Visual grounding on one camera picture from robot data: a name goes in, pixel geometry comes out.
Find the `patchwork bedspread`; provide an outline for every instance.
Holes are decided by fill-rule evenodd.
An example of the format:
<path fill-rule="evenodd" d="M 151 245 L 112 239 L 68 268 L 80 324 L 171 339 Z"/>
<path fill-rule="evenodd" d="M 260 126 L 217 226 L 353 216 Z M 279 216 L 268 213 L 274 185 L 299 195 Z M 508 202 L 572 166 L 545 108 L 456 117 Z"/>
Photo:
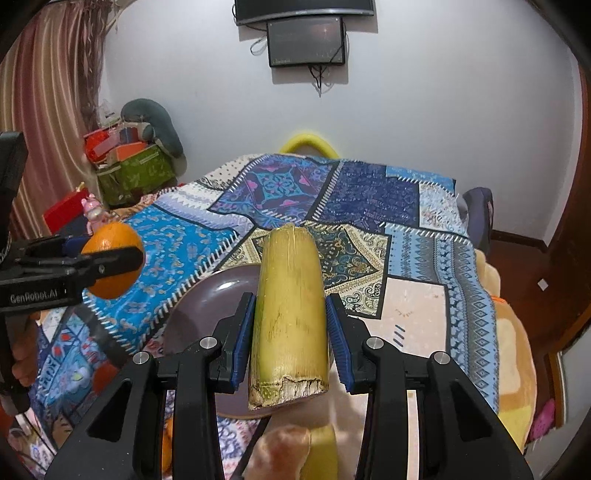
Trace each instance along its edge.
<path fill-rule="evenodd" d="M 84 305 L 43 322 L 31 399 L 49 439 L 59 442 L 96 398 L 97 368 L 142 349 L 161 355 L 167 314 L 183 294 L 216 270 L 260 262 L 265 235 L 286 222 L 314 236 L 327 294 L 339 293 L 351 314 L 404 351 L 447 350 L 498 411 L 495 311 L 453 180 L 360 161 L 250 155 L 125 221 L 146 249 L 136 285 L 117 300 L 85 293 Z M 228 476 L 255 426 L 219 419 Z M 44 449 L 36 442 L 30 452 L 42 465 Z"/>

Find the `metal screw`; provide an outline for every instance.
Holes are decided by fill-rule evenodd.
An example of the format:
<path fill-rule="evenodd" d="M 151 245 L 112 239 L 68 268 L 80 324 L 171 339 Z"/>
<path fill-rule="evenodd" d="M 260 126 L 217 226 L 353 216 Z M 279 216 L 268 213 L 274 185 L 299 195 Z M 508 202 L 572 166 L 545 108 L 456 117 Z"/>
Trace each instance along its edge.
<path fill-rule="evenodd" d="M 149 359 L 150 359 L 150 354 L 148 352 L 138 352 L 134 355 L 134 363 L 137 365 L 144 364 Z"/>
<path fill-rule="evenodd" d="M 435 352 L 433 359 L 440 365 L 447 365 L 450 361 L 449 355 L 445 352 Z"/>
<path fill-rule="evenodd" d="M 372 348 L 373 350 L 379 350 L 384 346 L 384 341 L 378 337 L 370 337 L 367 339 L 368 347 Z"/>
<path fill-rule="evenodd" d="M 203 348 L 213 348 L 217 345 L 217 340 L 214 337 L 202 338 L 199 345 Z"/>

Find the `stuffed toy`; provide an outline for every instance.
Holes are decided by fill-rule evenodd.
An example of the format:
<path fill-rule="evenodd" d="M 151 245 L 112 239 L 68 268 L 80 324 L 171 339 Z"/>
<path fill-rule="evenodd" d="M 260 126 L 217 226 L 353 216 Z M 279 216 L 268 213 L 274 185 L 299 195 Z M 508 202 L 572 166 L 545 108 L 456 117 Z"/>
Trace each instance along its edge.
<path fill-rule="evenodd" d="M 86 231 L 89 235 L 111 222 L 112 215 L 103 207 L 103 204 L 93 194 L 88 195 L 87 199 L 82 199 L 82 210 L 84 216 L 88 218 Z"/>
<path fill-rule="evenodd" d="M 148 122 L 141 132 L 140 140 L 160 140 L 163 148 L 173 158 L 183 155 L 183 146 L 173 127 L 173 121 L 162 105 L 147 98 L 139 98 L 126 103 L 121 109 L 121 118 L 125 122 Z"/>

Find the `green storage box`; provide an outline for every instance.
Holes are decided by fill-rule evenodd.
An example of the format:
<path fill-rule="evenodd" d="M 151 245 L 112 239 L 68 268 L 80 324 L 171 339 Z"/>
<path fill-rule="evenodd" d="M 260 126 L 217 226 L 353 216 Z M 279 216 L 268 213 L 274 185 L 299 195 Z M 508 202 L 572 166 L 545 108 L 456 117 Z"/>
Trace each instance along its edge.
<path fill-rule="evenodd" d="M 141 152 L 96 173 L 103 199 L 111 207 L 139 201 L 174 178 L 168 156 L 152 145 Z"/>
<path fill-rule="evenodd" d="M 133 202 L 133 195 L 125 190 L 121 183 L 121 165 L 116 163 L 112 167 L 102 168 L 96 173 L 99 180 L 103 200 L 110 207 L 117 207 Z"/>
<path fill-rule="evenodd" d="M 121 185 L 128 192 L 145 195 L 174 178 L 168 157 L 158 145 L 152 145 L 119 164 Z"/>

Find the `pink toy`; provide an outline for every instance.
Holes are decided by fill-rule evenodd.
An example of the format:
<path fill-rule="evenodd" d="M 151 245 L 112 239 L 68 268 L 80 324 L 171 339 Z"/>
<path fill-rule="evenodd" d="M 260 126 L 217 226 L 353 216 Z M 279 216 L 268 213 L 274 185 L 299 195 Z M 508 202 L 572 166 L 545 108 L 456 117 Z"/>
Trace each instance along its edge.
<path fill-rule="evenodd" d="M 88 195 L 87 199 L 82 199 L 81 203 L 84 216 L 88 218 L 86 231 L 89 235 L 96 233 L 100 227 L 111 221 L 111 215 L 93 194 Z"/>
<path fill-rule="evenodd" d="M 556 412 L 556 402 L 553 398 L 549 399 L 542 411 L 534 420 L 530 430 L 530 440 L 537 440 L 546 435 L 554 423 L 554 413 Z"/>

